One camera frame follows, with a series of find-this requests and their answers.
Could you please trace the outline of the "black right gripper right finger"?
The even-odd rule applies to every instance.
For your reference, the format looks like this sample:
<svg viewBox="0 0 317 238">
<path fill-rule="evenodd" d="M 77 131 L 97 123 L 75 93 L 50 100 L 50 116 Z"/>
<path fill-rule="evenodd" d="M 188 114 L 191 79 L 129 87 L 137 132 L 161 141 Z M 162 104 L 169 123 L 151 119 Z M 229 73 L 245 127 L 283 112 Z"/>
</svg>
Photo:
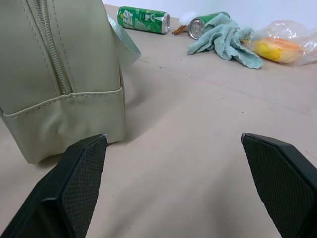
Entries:
<svg viewBox="0 0 317 238">
<path fill-rule="evenodd" d="M 257 193 L 282 238 L 317 238 L 317 168 L 292 144 L 241 136 Z"/>
</svg>

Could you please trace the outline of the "green can with silver end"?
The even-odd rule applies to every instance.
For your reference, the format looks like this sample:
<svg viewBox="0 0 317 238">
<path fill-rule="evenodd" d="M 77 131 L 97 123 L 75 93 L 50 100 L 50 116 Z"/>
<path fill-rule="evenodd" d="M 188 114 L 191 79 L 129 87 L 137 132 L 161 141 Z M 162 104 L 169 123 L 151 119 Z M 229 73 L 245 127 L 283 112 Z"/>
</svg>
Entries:
<svg viewBox="0 0 317 238">
<path fill-rule="evenodd" d="M 194 40 L 198 40 L 205 24 L 209 22 L 210 20 L 212 20 L 213 18 L 215 18 L 216 16 L 218 16 L 219 14 L 224 14 L 230 18 L 230 15 L 227 12 L 222 11 L 222 12 L 216 12 L 212 14 L 197 16 L 194 19 L 192 19 L 188 26 L 189 36 Z"/>
</svg>

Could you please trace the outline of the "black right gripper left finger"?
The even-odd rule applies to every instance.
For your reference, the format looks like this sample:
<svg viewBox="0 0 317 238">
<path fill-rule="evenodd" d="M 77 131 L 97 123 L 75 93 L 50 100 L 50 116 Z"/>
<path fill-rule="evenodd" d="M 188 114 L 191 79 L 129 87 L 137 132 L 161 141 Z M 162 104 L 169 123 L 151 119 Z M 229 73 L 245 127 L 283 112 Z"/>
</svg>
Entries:
<svg viewBox="0 0 317 238">
<path fill-rule="evenodd" d="M 105 134 L 69 146 L 0 238 L 85 238 L 99 196 L 106 147 Z"/>
</svg>

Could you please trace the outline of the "white fluffy ball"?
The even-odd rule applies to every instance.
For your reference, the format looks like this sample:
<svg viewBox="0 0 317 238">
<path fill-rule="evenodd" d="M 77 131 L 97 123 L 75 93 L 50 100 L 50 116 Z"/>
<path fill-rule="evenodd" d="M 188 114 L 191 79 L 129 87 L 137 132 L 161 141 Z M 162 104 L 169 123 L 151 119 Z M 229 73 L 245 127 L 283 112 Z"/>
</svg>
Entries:
<svg viewBox="0 0 317 238">
<path fill-rule="evenodd" d="M 192 19 L 198 16 L 197 12 L 191 11 L 183 14 L 178 21 L 179 26 L 187 26 L 190 24 Z"/>
</svg>

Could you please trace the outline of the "teal terry cloth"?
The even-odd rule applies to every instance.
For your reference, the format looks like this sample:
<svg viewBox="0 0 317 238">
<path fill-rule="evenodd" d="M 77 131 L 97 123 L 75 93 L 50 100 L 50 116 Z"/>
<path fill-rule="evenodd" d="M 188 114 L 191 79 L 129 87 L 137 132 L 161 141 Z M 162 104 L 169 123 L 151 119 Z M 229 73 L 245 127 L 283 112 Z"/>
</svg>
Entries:
<svg viewBox="0 0 317 238">
<path fill-rule="evenodd" d="M 214 50 L 224 60 L 236 60 L 248 68 L 259 69 L 263 66 L 262 59 L 242 45 L 254 32 L 252 28 L 240 29 L 234 20 L 220 13 L 204 25 L 199 39 L 188 46 L 187 54 Z"/>
</svg>

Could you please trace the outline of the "beige fabric bag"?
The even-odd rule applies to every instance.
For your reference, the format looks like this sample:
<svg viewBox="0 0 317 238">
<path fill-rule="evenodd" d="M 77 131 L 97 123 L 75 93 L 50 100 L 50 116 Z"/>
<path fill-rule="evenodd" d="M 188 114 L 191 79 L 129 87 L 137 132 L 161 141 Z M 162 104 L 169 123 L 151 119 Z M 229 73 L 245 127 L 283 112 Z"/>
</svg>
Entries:
<svg viewBox="0 0 317 238">
<path fill-rule="evenodd" d="M 140 56 L 102 0 L 0 0 L 0 117 L 25 160 L 121 141 L 121 67 Z"/>
</svg>

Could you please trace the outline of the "clear plastic bag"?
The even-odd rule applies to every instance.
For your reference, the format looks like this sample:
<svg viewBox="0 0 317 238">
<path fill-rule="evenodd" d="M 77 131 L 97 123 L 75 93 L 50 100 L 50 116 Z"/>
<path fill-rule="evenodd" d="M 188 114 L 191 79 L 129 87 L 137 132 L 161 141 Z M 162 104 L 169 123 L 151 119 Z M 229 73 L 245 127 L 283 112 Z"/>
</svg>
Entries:
<svg viewBox="0 0 317 238">
<path fill-rule="evenodd" d="M 308 29 L 304 25 L 291 20 L 277 20 L 267 27 L 255 31 L 247 40 L 259 40 L 261 38 L 280 38 L 290 40 L 301 46 L 303 56 L 291 66 L 300 66 L 317 62 L 317 27 Z"/>
</svg>

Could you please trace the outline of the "yellow orange bread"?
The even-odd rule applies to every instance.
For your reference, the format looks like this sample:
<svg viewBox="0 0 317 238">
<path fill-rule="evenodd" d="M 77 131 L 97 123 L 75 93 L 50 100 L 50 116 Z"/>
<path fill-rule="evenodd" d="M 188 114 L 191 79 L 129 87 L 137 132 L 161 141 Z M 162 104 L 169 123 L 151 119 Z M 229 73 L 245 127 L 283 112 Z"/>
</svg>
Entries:
<svg viewBox="0 0 317 238">
<path fill-rule="evenodd" d="M 244 39 L 242 42 L 255 54 L 281 64 L 292 64 L 304 54 L 299 44 L 280 38 Z"/>
</svg>

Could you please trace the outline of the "green printed soda can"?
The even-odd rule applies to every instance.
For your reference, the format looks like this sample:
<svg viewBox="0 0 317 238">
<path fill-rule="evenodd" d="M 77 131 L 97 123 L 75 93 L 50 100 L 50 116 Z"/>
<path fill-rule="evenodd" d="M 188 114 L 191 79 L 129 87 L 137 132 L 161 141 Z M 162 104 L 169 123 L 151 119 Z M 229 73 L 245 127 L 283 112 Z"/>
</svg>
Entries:
<svg viewBox="0 0 317 238">
<path fill-rule="evenodd" d="M 124 28 L 162 35 L 170 30 L 170 15 L 165 11 L 121 6 L 117 22 Z"/>
</svg>

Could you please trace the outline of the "small brown scrap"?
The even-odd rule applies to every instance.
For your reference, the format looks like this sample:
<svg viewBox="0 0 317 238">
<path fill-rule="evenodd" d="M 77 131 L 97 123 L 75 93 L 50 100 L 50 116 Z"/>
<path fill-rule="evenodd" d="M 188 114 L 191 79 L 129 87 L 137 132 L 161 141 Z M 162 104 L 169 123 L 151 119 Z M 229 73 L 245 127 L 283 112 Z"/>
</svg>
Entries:
<svg viewBox="0 0 317 238">
<path fill-rule="evenodd" d="M 172 32 L 173 35 L 180 35 L 183 33 L 188 33 L 188 25 L 181 25 Z"/>
</svg>

